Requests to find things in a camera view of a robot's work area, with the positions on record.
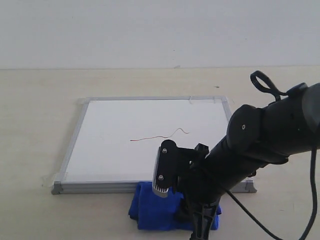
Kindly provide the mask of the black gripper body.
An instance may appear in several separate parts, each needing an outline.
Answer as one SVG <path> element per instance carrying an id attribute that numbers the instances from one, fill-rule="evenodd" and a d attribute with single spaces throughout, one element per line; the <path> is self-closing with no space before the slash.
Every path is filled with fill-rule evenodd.
<path id="1" fill-rule="evenodd" d="M 174 219 L 180 223 L 215 223 L 224 193 L 221 181 L 227 151 L 221 143 L 212 150 L 203 144 L 185 148 L 173 143 L 172 155 L 173 189 L 183 194 Z"/>

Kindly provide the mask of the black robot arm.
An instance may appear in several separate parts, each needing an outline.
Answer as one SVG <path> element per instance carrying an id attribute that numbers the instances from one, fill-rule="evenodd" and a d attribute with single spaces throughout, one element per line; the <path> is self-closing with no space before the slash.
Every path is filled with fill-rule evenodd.
<path id="1" fill-rule="evenodd" d="M 208 239 L 220 198 L 235 185 L 267 165 L 283 165 L 299 153 L 315 154 L 319 147 L 319 84 L 299 84 L 263 108 L 242 105 L 231 116 L 225 137 L 181 178 L 191 239 Z"/>

